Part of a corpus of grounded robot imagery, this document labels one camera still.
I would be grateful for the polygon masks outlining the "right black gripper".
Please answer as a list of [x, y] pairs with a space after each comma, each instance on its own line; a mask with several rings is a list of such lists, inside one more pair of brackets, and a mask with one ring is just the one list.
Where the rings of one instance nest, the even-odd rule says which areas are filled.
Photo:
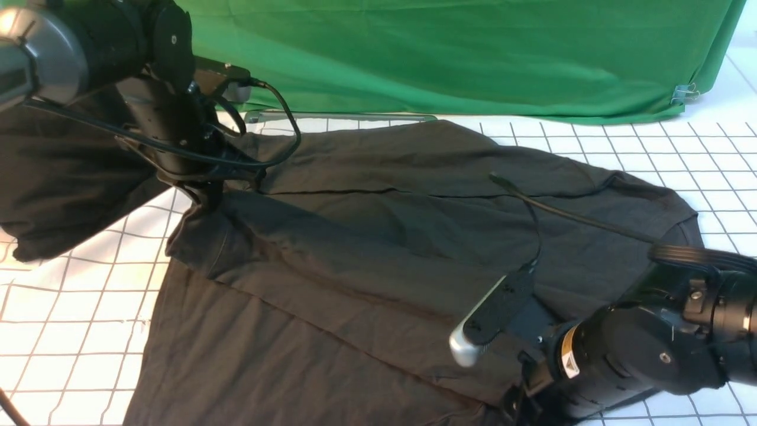
[[503, 415], [511, 425], [578, 425], [585, 420], [562, 361], [563, 340], [582, 322], [563, 320], [534, 296], [513, 318], [508, 332], [526, 346], [517, 356], [518, 380], [503, 396]]

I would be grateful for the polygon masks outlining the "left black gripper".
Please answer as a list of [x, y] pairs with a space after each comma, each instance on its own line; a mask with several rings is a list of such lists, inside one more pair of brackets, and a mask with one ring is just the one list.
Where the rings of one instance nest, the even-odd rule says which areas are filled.
[[139, 75], [117, 83], [117, 92], [135, 119], [135, 132], [155, 145], [133, 143], [134, 149], [157, 168], [160, 180], [191, 199], [187, 213], [215, 211], [227, 180], [254, 182], [267, 174], [266, 165], [231, 143], [213, 99], [194, 81], [178, 90], [168, 81]]

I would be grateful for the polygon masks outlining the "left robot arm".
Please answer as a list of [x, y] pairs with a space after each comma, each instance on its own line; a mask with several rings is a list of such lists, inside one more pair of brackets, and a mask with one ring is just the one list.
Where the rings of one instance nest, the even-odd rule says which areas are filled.
[[268, 168], [235, 147], [215, 107], [247, 71], [195, 56], [173, 1], [29, 1], [2, 10], [2, 110], [25, 105], [116, 135], [192, 202]]

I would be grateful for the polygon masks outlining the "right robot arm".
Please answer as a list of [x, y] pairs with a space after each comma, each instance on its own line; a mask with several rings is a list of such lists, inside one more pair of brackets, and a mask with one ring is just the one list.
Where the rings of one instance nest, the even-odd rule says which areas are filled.
[[508, 425], [576, 425], [655, 393], [755, 386], [755, 259], [656, 244], [616, 302], [552, 329], [504, 394]]

